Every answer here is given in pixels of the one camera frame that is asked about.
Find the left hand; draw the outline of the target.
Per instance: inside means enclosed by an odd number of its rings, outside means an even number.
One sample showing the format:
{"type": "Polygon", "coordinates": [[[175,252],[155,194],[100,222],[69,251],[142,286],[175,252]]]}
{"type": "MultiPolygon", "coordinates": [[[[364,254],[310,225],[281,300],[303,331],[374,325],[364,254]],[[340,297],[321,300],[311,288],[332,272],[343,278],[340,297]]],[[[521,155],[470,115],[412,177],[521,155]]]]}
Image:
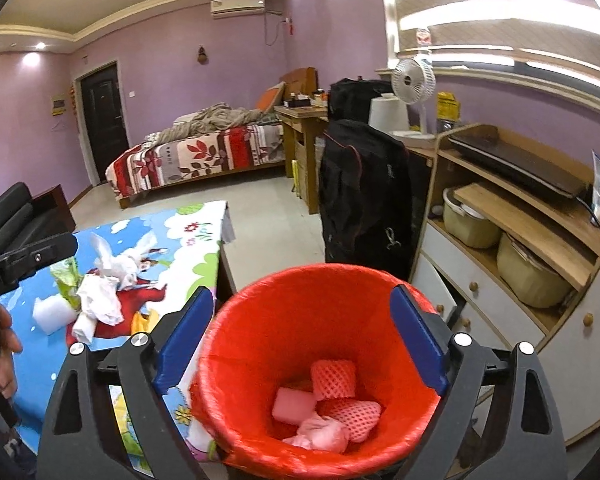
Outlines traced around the left hand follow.
{"type": "Polygon", "coordinates": [[[23,346],[12,329],[12,316],[0,304],[0,390],[5,399],[11,399],[17,391],[14,355],[23,346]]]}

